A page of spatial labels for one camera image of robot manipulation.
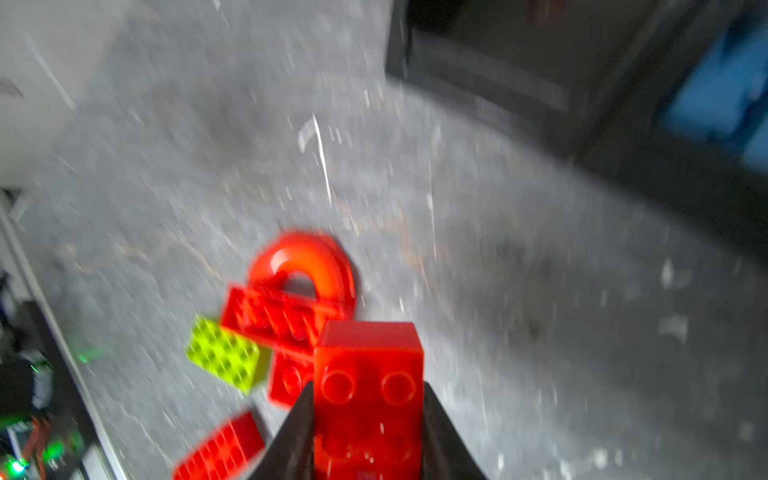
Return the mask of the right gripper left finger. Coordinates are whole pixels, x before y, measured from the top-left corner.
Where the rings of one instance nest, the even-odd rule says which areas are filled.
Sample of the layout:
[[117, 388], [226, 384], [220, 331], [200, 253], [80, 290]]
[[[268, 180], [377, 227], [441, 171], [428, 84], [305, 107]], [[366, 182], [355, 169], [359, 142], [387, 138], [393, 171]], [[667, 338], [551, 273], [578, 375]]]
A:
[[248, 480], [313, 479], [313, 382], [302, 390]]

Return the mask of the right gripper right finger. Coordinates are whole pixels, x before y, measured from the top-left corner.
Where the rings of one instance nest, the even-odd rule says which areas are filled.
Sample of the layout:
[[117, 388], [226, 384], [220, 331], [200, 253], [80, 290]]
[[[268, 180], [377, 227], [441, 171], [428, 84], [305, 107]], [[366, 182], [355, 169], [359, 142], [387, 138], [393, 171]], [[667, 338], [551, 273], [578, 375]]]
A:
[[486, 480], [432, 386], [424, 383], [421, 478]]

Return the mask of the red lego block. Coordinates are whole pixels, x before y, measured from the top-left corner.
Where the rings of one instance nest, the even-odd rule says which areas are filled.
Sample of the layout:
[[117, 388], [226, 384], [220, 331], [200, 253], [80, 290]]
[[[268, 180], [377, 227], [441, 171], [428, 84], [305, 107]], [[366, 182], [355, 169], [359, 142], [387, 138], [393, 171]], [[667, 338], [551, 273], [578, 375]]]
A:
[[330, 322], [314, 367], [315, 478], [420, 478], [424, 350], [415, 325]]

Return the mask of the red arch lego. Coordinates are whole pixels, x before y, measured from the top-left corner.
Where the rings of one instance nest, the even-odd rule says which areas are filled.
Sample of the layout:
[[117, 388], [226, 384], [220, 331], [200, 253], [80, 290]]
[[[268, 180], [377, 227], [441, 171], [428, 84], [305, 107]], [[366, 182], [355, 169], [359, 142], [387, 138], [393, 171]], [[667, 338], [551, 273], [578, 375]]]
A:
[[352, 263], [335, 239], [322, 232], [294, 230], [278, 236], [253, 260], [247, 284], [281, 288], [298, 274], [312, 282], [317, 300], [338, 303], [345, 320], [354, 317]]

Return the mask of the black bin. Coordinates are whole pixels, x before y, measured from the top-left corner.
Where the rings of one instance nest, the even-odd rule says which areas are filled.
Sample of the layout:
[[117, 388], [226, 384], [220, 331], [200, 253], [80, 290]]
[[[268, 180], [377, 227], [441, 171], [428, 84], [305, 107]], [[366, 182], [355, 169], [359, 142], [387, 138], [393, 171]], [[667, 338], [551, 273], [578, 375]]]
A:
[[696, 3], [579, 163], [765, 262], [766, 3]]
[[395, 1], [386, 73], [572, 154], [619, 95], [667, 1]]

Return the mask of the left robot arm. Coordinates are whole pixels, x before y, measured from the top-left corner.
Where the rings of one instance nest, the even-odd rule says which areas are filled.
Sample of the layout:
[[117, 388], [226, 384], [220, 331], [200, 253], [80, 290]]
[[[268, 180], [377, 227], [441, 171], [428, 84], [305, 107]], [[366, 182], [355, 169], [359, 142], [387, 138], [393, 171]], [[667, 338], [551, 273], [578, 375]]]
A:
[[117, 479], [39, 303], [1, 272], [1, 477]]

